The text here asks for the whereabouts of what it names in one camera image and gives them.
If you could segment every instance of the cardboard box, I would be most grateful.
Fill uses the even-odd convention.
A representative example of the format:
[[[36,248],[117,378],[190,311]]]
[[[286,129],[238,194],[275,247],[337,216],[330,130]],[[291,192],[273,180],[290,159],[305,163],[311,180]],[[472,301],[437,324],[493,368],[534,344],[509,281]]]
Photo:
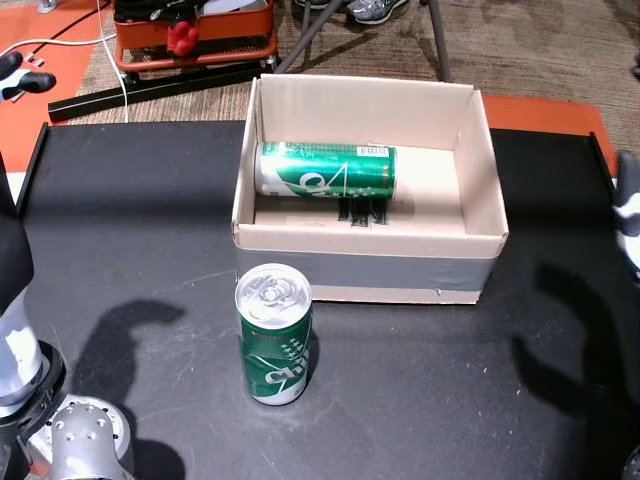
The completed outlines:
[[[398,148],[388,224],[338,221],[330,199],[256,195],[263,141]],[[447,83],[264,75],[253,83],[232,217],[238,275],[302,271],[316,300],[475,303],[508,236],[480,92]]]

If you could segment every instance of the aluminum can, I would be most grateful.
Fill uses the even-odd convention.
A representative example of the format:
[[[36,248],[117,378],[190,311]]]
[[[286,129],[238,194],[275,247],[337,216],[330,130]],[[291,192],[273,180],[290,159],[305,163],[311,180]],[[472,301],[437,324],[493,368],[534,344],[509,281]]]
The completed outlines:
[[[392,198],[396,149],[378,145],[264,142],[256,192],[269,196]]]
[[[235,293],[249,394],[284,405],[307,384],[311,339],[311,286],[295,268],[268,263],[252,268]]]

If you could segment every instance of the white cable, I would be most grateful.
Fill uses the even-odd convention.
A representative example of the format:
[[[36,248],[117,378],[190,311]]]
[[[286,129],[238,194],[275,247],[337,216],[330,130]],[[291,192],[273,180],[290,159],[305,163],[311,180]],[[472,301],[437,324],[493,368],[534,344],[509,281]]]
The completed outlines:
[[[107,45],[107,39],[105,38],[104,32],[102,31],[102,15],[100,15],[100,11],[102,9],[100,8],[100,0],[96,0],[96,5],[98,5],[98,24],[100,25],[100,38],[102,39],[102,46],[104,47],[104,51],[107,52],[107,57],[109,57],[109,62],[113,67],[113,71],[116,72],[118,82],[120,82],[120,88],[122,88],[122,95],[124,96],[124,123],[129,123],[129,102],[127,99],[127,88],[124,86],[124,80],[122,80],[122,76],[120,75],[118,66],[113,59],[113,55],[111,55],[109,46]]]
[[[112,38],[115,38],[115,34],[105,37],[105,40],[111,40]],[[50,43],[52,45],[62,45],[65,47],[80,47],[82,45],[95,45],[96,43],[101,43],[101,42],[102,42],[102,38],[99,38],[97,40],[87,40],[86,42],[67,42],[65,40],[52,40],[50,38],[34,38],[31,40],[22,40],[21,42],[14,43],[9,48],[5,48],[3,52],[0,53],[0,57],[6,55],[11,50],[14,50],[23,45],[35,45],[35,44],[42,45],[44,43]]]

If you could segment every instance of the can lid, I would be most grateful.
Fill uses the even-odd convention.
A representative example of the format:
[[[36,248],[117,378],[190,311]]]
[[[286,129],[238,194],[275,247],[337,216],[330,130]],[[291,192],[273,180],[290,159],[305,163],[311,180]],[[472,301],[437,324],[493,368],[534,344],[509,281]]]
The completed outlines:
[[[236,308],[252,325],[267,330],[286,328],[311,307],[311,285],[293,267],[280,263],[258,265],[236,286]]]

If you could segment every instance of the carpet floor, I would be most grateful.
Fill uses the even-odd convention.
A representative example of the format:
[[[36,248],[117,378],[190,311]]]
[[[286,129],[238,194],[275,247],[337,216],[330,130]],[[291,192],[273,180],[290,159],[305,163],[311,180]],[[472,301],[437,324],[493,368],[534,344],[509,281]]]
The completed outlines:
[[[34,3],[4,0],[3,6]],[[600,108],[616,148],[640,154],[640,82],[629,73],[639,48],[637,0],[442,0],[454,81],[485,93],[582,102]],[[279,51],[300,35],[301,9],[277,0]],[[113,32],[111,18],[105,34]],[[428,8],[417,0],[378,27],[336,14],[301,56],[295,72],[435,80],[437,56]],[[118,85],[102,48],[93,53],[81,91]],[[245,117],[250,84],[132,105],[131,121]],[[71,123],[119,122],[121,108]]]

